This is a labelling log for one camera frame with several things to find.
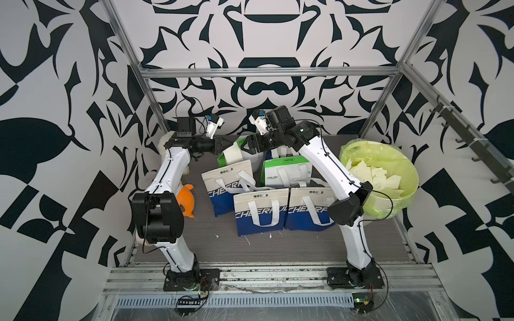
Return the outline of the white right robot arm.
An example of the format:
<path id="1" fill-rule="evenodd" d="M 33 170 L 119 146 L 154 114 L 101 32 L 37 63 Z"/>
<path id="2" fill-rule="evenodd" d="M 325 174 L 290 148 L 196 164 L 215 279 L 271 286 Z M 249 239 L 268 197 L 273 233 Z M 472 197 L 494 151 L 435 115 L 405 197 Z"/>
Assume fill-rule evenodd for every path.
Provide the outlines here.
<path id="1" fill-rule="evenodd" d="M 250 154 L 277 147 L 290 147 L 305 157 L 325 179 L 336 200 L 329 205 L 330 218 L 339 226 L 347 252 L 346 268 L 329 268 L 327 283 L 332 288 L 379 289 L 384 278 L 365 239 L 364 204 L 372 184 L 355 178 L 325 144 L 320 125 L 296 121 L 287 107 L 257 110 L 250 116 L 257 133 L 246 138 L 242 148 Z"/>

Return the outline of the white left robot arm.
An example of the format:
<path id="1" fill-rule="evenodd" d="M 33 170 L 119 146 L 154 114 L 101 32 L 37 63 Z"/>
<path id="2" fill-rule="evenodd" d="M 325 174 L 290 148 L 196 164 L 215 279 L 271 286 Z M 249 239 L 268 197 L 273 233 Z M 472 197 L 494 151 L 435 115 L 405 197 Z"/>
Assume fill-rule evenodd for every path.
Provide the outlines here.
<path id="1" fill-rule="evenodd" d="M 143 246 L 159 250 L 169 263 L 165 273 L 165 291 L 199 289 L 201 272 L 195 254 L 183 239 L 186 202 L 179 194 L 187 187 L 182 177 L 189 172 L 194 154 L 222 151 L 222 139 L 215 136 L 224 120 L 216 115 L 206 116 L 203 134 L 196 132 L 193 117 L 179 117 L 177 130 L 164 134 L 158 144 L 161 166 L 150 186 L 136 193 L 131 201 L 137 241 Z"/>

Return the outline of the white receipt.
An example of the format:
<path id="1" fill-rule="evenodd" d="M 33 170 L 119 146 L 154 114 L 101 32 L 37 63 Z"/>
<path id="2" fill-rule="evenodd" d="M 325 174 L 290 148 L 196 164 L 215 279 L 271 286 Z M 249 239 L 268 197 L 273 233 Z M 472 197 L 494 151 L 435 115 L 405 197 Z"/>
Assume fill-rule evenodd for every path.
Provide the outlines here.
<path id="1" fill-rule="evenodd" d="M 237 144 L 233 144 L 223 151 L 223 156 L 227 165 L 239 163 L 243 160 L 243 156 L 240 147 Z"/>

